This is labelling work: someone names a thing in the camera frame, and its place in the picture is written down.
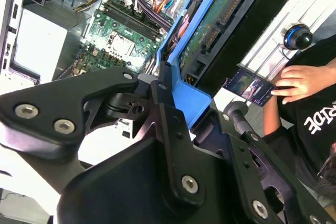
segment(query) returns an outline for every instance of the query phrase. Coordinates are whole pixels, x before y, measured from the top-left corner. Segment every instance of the white wall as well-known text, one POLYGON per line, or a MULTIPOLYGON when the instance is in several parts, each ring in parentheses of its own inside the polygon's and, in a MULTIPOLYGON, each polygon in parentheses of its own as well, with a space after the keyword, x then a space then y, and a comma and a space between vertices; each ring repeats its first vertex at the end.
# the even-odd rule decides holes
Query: white wall
POLYGON ((2 199, 7 198, 0 201, 0 213, 6 218, 32 224, 47 223, 49 214, 34 199, 10 193, 12 192, 4 190, 2 199))

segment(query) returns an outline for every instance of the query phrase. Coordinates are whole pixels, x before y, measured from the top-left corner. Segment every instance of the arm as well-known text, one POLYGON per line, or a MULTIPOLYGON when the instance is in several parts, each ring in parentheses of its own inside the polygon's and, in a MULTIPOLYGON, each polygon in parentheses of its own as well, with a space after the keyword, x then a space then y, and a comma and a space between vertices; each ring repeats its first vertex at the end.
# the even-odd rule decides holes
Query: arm
POLYGON ((331 68, 336 68, 336 58, 334 58, 332 61, 330 61, 328 64, 327 64, 328 67, 331 67, 331 68))
POLYGON ((265 136, 281 127, 277 97, 272 97, 264 106, 264 133, 265 136))
POLYGON ((282 71, 281 78, 276 86, 291 88, 274 90, 272 94, 285 97, 283 104, 295 102, 336 84, 336 60, 322 67, 290 66, 282 71))

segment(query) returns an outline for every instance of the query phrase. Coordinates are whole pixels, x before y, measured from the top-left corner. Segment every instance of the blue ring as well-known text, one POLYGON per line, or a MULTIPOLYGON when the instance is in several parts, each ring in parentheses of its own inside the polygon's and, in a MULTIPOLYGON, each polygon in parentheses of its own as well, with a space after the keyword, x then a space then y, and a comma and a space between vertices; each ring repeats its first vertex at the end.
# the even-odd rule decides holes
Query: blue ring
POLYGON ((292 31, 290 31, 290 33, 287 35, 287 43, 288 41, 290 40, 290 37, 293 35, 293 33, 301 28, 304 28, 303 26, 300 26, 300 27, 297 27, 297 28, 294 28, 292 31))

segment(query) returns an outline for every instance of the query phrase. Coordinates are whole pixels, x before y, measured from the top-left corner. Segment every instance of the silver screw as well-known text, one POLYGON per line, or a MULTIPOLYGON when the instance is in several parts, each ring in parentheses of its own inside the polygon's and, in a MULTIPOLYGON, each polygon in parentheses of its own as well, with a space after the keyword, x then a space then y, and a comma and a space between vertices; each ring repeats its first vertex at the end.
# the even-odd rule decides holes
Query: silver screw
POLYGON ((255 134, 251 134, 251 137, 255 140, 255 141, 259 141, 259 138, 255 135, 255 134))
POLYGON ((31 119, 38 115, 38 109, 31 104, 21 104, 14 110, 19 118, 31 119))
POLYGON ((165 85, 163 85, 163 84, 159 84, 159 87, 161 88, 161 89, 164 89, 164 90, 166 90, 167 89, 167 87, 165 86, 165 85))
POLYGON ((226 114, 222 114, 222 117, 226 120, 226 121, 230 121, 230 118, 228 115, 226 114))
POLYGON ((69 120, 60 119, 54 123, 55 131, 62 134, 70 134, 75 131, 75 125, 69 120))
POLYGON ((313 224, 321 224, 321 222, 314 215, 309 216, 311 223, 313 224))
POLYGON ((264 220, 266 220, 268 218, 268 212, 266 207, 258 200, 254 200, 253 203, 253 208, 254 211, 260 216, 262 217, 264 220))
POLYGON ((124 73, 124 77, 129 80, 133 79, 133 77, 129 73, 124 73))
POLYGON ((195 194, 198 192, 198 184, 196 180, 189 175, 183 176, 182 186, 187 190, 188 193, 195 194))

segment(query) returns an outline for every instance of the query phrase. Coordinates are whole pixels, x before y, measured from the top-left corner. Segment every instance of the motherboard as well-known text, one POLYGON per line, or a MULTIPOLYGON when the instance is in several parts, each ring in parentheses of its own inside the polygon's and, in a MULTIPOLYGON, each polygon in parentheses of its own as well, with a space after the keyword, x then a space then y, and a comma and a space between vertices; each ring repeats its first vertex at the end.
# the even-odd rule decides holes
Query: motherboard
POLYGON ((132 0, 102 0, 92 19, 72 74, 114 66, 126 67, 135 74, 145 72, 165 31, 135 11, 132 0))

